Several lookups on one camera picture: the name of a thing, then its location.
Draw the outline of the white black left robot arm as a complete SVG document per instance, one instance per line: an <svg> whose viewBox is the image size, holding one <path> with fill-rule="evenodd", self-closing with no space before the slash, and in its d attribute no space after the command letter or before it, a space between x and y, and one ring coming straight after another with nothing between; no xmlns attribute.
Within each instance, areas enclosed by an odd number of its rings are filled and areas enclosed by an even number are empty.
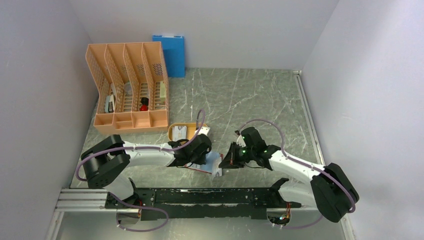
<svg viewBox="0 0 424 240"><path fill-rule="evenodd" d="M105 189L118 197L126 208L134 207L139 200L134 182L122 172L137 166L187 167L201 165L212 149L212 142L199 134L186 143L169 141L163 144L136 144L113 134L81 155L77 169L83 168L85 177L75 172L78 180L89 189Z"/></svg>

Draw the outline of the red leather card holder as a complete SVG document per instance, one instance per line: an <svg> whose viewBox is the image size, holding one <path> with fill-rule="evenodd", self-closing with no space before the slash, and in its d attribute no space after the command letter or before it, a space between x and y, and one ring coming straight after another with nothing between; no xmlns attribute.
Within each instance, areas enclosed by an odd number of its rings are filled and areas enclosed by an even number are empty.
<svg viewBox="0 0 424 240"><path fill-rule="evenodd" d="M223 155L221 153L211 151L205 156L205 164L187 164L186 167L191 170L212 174L213 161L217 158L221 157L223 159Z"/></svg>

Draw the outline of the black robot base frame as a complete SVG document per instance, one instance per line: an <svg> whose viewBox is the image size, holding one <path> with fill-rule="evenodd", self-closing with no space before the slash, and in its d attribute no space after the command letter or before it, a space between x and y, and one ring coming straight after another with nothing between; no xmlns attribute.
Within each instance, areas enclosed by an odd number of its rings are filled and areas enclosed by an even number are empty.
<svg viewBox="0 0 424 240"><path fill-rule="evenodd" d="M126 203L148 207L141 221L195 218L238 218L266 220L269 209L300 208L287 203L274 187L255 188L138 188L137 197Z"/></svg>

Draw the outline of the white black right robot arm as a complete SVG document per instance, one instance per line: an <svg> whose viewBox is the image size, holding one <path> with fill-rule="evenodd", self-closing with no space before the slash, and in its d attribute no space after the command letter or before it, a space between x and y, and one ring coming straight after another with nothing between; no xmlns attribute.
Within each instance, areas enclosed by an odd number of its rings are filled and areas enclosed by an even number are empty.
<svg viewBox="0 0 424 240"><path fill-rule="evenodd" d="M238 133L219 167L240 169L251 161L294 179L283 178L272 186L269 199L275 207L287 202L314 207L333 223L356 209L359 194L339 165L313 164L290 155L280 146L267 144L254 127Z"/></svg>

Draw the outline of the yellow oval tray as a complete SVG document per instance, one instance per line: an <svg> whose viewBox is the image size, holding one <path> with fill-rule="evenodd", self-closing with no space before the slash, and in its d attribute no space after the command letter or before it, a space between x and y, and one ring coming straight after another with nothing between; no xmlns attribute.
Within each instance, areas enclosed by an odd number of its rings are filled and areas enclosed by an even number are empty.
<svg viewBox="0 0 424 240"><path fill-rule="evenodd" d="M190 140L198 130L195 122L191 123L173 123L168 128L168 139L170 141L178 141L186 139Z"/></svg>

